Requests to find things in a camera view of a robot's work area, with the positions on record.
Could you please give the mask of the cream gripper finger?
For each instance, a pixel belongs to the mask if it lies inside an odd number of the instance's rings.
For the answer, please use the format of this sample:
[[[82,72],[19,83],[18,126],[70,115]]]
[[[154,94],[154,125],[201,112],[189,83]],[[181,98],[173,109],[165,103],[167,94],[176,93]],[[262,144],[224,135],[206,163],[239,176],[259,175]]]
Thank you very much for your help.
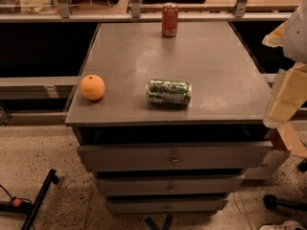
[[[267,107],[268,124],[286,124],[307,101],[307,64],[297,62],[288,71],[280,69]]]

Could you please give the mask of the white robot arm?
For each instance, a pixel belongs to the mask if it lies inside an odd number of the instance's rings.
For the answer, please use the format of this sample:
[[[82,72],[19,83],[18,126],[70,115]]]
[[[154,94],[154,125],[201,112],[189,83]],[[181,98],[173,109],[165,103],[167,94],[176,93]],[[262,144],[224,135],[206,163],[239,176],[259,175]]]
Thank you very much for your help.
[[[307,0],[303,0],[287,21],[282,38],[283,55],[295,62],[280,70],[272,86],[263,123],[269,128],[286,124],[307,101]]]

